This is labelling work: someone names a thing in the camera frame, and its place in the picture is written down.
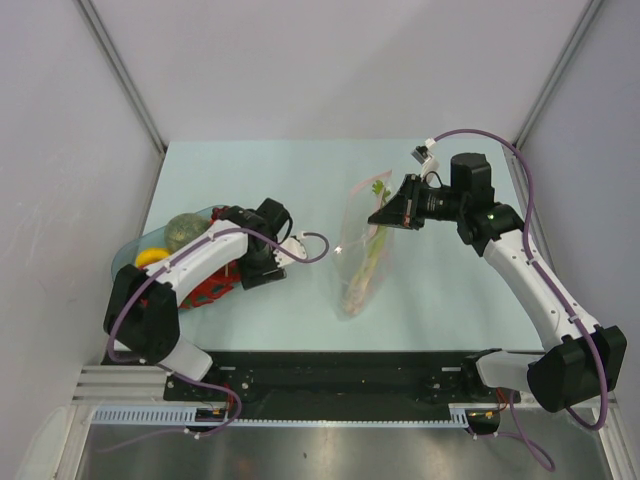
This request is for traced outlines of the red plastic lobster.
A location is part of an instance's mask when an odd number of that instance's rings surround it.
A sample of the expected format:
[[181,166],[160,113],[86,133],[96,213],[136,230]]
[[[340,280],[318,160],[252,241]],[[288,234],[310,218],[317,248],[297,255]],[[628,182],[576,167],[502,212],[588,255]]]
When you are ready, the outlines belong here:
[[[206,218],[210,225],[214,223],[214,221],[219,217],[219,215],[223,212],[224,207],[214,207],[210,211],[208,211],[207,215],[204,213],[196,213],[200,216]],[[158,246],[151,247],[162,247],[166,248],[164,242],[164,229],[162,230],[162,240],[163,243]],[[184,299],[182,304],[180,305],[181,309],[195,309],[206,304],[211,304],[214,301],[220,299],[222,296],[231,292],[236,284],[241,281],[239,267],[236,261],[231,261],[218,269],[216,272],[207,277],[203,282],[201,282],[190,294]]]

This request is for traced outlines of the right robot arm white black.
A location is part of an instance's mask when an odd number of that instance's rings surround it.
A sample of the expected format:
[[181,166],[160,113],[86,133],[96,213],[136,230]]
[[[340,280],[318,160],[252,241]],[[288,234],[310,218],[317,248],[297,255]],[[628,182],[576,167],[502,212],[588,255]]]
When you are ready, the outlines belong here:
[[369,216],[371,225],[419,230],[428,220],[455,223],[506,282],[531,320],[541,355],[489,349],[465,359],[463,393],[484,401],[497,387],[527,392],[555,413],[615,388],[627,347],[616,326],[604,328],[568,293],[535,254],[520,215],[495,200],[492,170],[479,153],[450,161],[450,182],[434,187],[428,174],[408,174],[397,192]]

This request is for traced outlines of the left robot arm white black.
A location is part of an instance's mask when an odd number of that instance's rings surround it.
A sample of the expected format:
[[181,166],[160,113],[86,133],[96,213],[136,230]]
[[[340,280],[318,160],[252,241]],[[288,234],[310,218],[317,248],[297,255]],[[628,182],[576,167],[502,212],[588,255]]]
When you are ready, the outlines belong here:
[[103,324],[140,359],[186,377],[197,398],[214,397],[220,374],[212,357],[181,333],[179,307],[212,275],[229,268],[246,290],[286,277],[271,242],[290,213],[273,199],[256,209],[232,206],[216,213],[208,229],[169,257],[138,268],[127,264],[117,272]]

